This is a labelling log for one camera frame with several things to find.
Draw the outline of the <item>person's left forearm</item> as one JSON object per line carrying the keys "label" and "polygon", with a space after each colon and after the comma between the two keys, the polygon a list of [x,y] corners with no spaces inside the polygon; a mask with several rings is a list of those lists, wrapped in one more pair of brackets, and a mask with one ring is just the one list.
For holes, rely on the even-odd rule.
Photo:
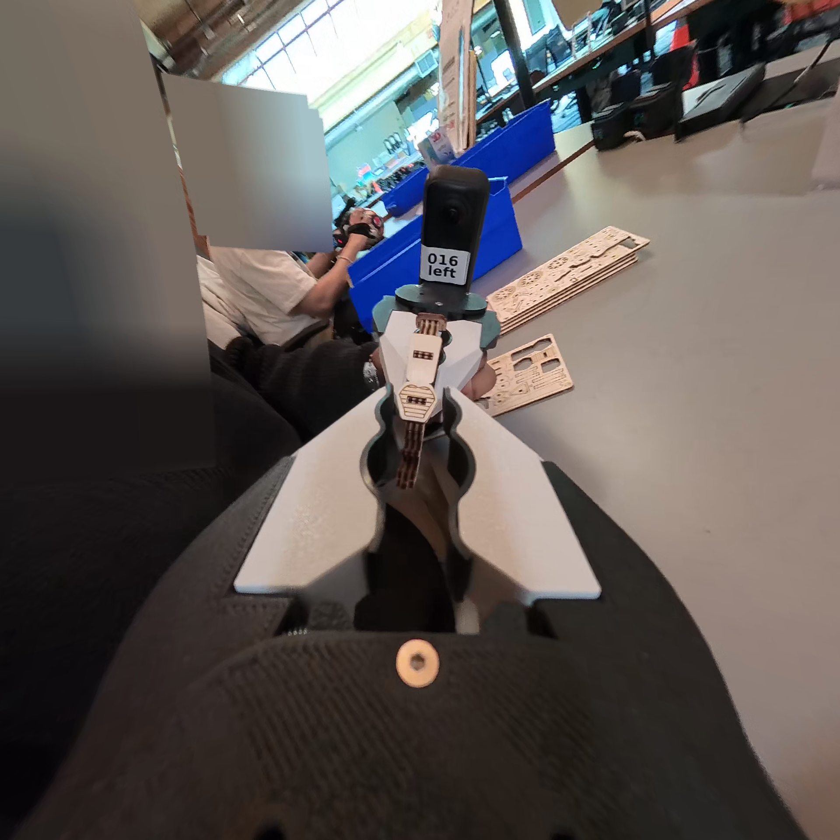
{"label": "person's left forearm", "polygon": [[266,407],[306,444],[384,384],[379,347],[342,339],[283,350],[245,337],[208,340],[211,371]]}

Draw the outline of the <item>grey desk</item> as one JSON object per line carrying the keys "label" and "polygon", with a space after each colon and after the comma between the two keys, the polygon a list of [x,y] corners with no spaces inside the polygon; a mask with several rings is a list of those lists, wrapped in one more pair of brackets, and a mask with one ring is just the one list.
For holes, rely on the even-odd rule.
{"label": "grey desk", "polygon": [[828,100],[586,150],[516,204],[483,295],[607,225],[638,262],[503,337],[552,333],[574,389],[501,422],[656,562],[810,838],[838,838],[838,190]]}

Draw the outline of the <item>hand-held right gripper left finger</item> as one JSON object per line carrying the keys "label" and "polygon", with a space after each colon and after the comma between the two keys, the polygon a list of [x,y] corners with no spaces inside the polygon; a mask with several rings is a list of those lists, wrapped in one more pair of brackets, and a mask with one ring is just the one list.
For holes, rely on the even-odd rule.
{"label": "hand-held right gripper left finger", "polygon": [[298,450],[234,579],[237,593],[367,593],[364,556],[381,516],[362,468],[385,395],[381,388]]}

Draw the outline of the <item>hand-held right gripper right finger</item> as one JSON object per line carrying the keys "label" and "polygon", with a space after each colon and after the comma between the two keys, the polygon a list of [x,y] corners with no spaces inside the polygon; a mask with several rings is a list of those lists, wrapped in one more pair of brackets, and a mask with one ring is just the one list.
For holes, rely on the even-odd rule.
{"label": "hand-held right gripper right finger", "polygon": [[546,464],[463,393],[444,391],[454,547],[470,562],[465,598],[476,607],[602,594]]}

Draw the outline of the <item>wooden sign stand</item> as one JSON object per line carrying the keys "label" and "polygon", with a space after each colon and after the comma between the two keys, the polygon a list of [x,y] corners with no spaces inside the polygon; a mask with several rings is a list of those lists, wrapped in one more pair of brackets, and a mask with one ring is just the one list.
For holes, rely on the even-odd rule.
{"label": "wooden sign stand", "polygon": [[472,1],[437,3],[438,131],[455,156],[476,141],[476,56],[472,45]]}

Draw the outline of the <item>black case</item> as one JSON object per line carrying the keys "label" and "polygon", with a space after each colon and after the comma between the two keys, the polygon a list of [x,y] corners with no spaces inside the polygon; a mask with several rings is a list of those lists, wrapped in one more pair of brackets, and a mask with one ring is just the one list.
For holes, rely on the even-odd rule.
{"label": "black case", "polygon": [[785,82],[782,77],[767,78],[766,66],[759,64],[712,82],[685,105],[675,128],[675,140],[715,128],[723,123],[745,123],[774,107]]}

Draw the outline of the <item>black device box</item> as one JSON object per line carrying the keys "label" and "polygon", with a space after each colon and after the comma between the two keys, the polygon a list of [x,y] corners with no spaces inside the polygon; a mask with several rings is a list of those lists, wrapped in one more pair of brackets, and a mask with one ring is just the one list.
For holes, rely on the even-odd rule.
{"label": "black device box", "polygon": [[597,151],[611,151],[630,140],[654,140],[679,134],[683,118],[683,91],[679,84],[651,87],[631,101],[609,106],[591,122]]}

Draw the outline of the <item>single wooden puzzle sheet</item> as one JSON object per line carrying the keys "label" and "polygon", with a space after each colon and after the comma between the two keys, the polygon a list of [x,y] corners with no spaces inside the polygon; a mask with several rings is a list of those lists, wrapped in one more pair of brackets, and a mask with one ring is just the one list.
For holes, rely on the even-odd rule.
{"label": "single wooden puzzle sheet", "polygon": [[499,417],[574,389],[571,373],[551,333],[489,359],[488,365],[497,375],[496,382],[478,404],[491,417]]}

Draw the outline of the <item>small laser-cut wooden piece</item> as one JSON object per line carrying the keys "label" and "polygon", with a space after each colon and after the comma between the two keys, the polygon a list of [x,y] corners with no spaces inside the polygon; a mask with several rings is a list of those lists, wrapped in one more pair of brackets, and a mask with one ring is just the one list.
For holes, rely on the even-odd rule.
{"label": "small laser-cut wooden piece", "polygon": [[401,463],[395,477],[399,490],[414,488],[426,426],[438,413],[434,385],[447,326],[441,314],[424,312],[416,316],[416,330],[406,357],[405,381],[395,392],[395,406],[404,423]]}

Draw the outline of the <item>stack of wooden puzzle sheets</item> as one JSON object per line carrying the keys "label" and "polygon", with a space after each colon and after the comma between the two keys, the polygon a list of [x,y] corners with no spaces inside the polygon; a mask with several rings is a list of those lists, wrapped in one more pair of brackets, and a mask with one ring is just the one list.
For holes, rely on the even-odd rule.
{"label": "stack of wooden puzzle sheets", "polygon": [[609,226],[566,249],[488,297],[500,334],[582,294],[637,262],[648,238]]}

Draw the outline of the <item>blue plastic bin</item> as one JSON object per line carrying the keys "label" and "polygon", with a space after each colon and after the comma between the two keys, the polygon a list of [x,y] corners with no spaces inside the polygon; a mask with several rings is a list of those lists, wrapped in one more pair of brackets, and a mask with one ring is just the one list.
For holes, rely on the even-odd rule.
{"label": "blue plastic bin", "polygon": [[[512,182],[554,152],[551,104],[543,101],[477,142],[452,165],[478,169],[489,178],[506,177]],[[384,194],[381,201],[385,213],[400,217],[422,202],[427,175],[428,170],[422,168]]]}
{"label": "blue plastic bin", "polygon": [[[373,247],[350,268],[350,299],[363,329],[373,332],[373,309],[383,297],[416,283],[421,265],[422,215]],[[479,242],[474,279],[483,277],[522,249],[508,179],[490,178],[490,199]]]}

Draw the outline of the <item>person's left hand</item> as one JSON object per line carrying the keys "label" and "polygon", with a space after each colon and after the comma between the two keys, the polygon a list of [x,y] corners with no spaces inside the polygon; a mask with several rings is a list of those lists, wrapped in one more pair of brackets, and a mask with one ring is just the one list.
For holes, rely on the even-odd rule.
{"label": "person's left hand", "polygon": [[482,365],[460,391],[472,402],[477,402],[491,393],[497,382],[496,370],[483,360]]}

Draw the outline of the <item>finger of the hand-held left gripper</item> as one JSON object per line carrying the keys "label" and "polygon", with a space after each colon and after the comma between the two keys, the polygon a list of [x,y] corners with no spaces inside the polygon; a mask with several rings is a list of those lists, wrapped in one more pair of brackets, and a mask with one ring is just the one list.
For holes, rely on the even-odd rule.
{"label": "finger of the hand-held left gripper", "polygon": [[434,383],[437,397],[442,397],[447,388],[462,391],[478,372],[485,352],[480,346],[479,322],[449,321],[447,331],[450,341],[443,348],[444,359],[438,364]]}
{"label": "finger of the hand-held left gripper", "polygon": [[413,359],[414,334],[417,316],[409,311],[393,311],[384,333],[380,336],[380,357],[383,377],[396,396],[406,382],[420,380],[406,375]]}

